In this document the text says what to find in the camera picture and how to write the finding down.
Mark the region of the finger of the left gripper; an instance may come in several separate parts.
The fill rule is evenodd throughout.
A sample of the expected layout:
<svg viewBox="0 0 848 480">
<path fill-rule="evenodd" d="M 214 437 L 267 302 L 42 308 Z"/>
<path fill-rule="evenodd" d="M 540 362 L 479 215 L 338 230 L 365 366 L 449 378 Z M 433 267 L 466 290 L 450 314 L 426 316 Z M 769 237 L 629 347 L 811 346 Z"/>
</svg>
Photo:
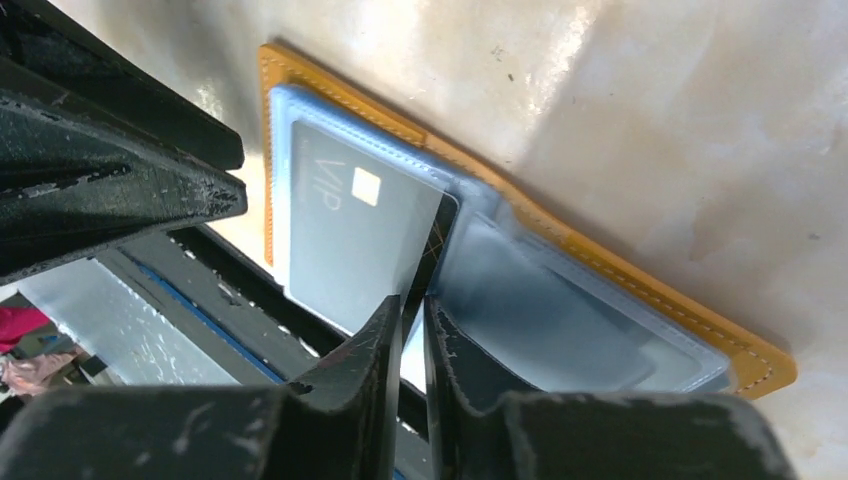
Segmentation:
<svg viewBox="0 0 848 480">
<path fill-rule="evenodd" d="M 241 215 L 246 187 L 173 148 L 1 94 L 1 281 Z"/>
<path fill-rule="evenodd" d="M 1 57 L 221 170 L 244 163 L 232 129 L 48 1 L 1 3 Z"/>
</svg>

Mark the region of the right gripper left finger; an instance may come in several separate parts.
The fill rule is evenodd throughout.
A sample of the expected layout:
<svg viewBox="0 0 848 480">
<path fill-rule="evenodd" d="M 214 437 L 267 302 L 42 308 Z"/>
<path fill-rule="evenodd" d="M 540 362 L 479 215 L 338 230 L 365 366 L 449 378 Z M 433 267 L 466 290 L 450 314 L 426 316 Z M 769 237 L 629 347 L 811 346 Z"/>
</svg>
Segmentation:
<svg viewBox="0 0 848 480">
<path fill-rule="evenodd" d="M 5 479 L 389 479 L 401 301 L 312 368 L 262 386 L 55 389 L 1 438 Z"/>
</svg>

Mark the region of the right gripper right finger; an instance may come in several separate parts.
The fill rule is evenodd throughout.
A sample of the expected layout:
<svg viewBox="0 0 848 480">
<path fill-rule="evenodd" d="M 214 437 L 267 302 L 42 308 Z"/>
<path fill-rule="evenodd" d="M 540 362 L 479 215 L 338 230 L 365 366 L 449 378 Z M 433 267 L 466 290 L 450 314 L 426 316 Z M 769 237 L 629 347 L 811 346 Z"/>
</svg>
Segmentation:
<svg viewBox="0 0 848 480">
<path fill-rule="evenodd" d="M 792 479 L 766 419 L 725 394 L 553 393 L 424 301 L 428 437 L 439 479 Z"/>
</svg>

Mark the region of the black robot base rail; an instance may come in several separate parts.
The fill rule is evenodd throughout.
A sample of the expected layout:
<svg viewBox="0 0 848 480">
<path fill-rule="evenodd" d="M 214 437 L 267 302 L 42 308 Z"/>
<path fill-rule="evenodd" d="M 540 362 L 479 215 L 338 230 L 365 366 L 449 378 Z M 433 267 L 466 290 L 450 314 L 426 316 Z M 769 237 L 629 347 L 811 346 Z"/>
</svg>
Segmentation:
<svg viewBox="0 0 848 480">
<path fill-rule="evenodd" d="M 400 381 L 401 304 L 389 296 L 343 334 L 287 300 L 252 261 L 205 228 L 155 233 L 89 259 L 125 295 L 100 331 L 128 382 L 270 385 L 278 402 L 265 479 L 429 479 L 429 447 L 403 420 L 423 410 Z"/>
</svg>

